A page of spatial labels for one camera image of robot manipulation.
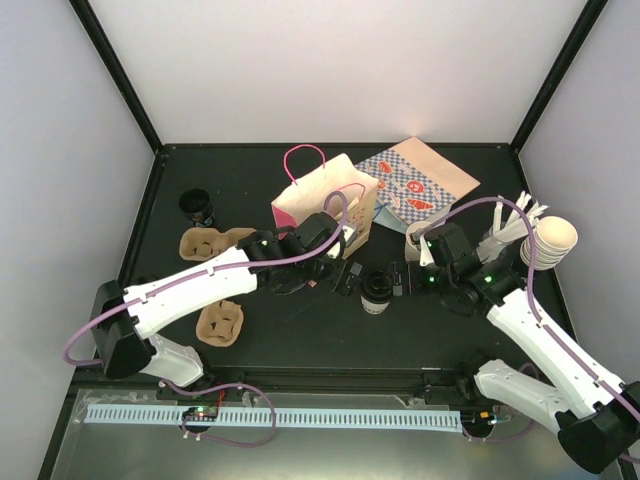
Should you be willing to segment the cream pink Cakes paper bag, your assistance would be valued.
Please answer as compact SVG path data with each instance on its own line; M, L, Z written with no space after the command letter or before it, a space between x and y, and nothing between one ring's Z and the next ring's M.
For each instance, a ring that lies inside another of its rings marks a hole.
M296 177L271 203L275 225L297 227L311 214L327 212L335 220L342 217L355 228L355 239L345 248L348 258L369 239L378 194L378 179L356 169L346 154L330 160L320 155L321 165Z

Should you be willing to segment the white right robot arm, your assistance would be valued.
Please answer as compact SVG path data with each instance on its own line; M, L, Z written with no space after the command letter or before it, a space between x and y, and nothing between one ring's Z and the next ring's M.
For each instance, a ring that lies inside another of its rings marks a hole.
M388 268L394 296L436 295L451 312L482 316L532 360L543 380L477 355L454 379L457 396L515 408L558 438L581 468L599 474L639 440L639 385L582 349L532 296L530 282L501 257L482 263L456 224L424 233L420 257Z

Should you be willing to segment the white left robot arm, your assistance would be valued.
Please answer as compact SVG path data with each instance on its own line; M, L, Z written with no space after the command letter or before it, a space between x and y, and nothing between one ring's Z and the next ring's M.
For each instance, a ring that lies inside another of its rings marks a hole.
M268 288L292 293L325 282L346 295L355 277L343 255L357 230L325 212L297 227L254 231L212 259L170 277L121 288L102 285L95 313L116 312L91 330L109 379L142 373L167 380L193 399L207 397L215 376L191 346L161 336L172 322L231 297Z

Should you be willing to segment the single white paper cup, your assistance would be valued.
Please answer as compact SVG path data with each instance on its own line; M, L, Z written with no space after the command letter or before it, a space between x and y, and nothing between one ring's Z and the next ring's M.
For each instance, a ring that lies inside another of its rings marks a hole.
M382 314L391 303L392 294L382 296L371 296L365 293L361 294L361 305L364 311L370 315Z

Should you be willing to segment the black plastic cup lid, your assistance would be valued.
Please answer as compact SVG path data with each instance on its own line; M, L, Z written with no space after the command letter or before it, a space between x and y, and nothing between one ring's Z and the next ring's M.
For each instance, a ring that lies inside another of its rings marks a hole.
M361 294L376 302L386 302L393 297L393 281L388 270L367 271L361 280Z

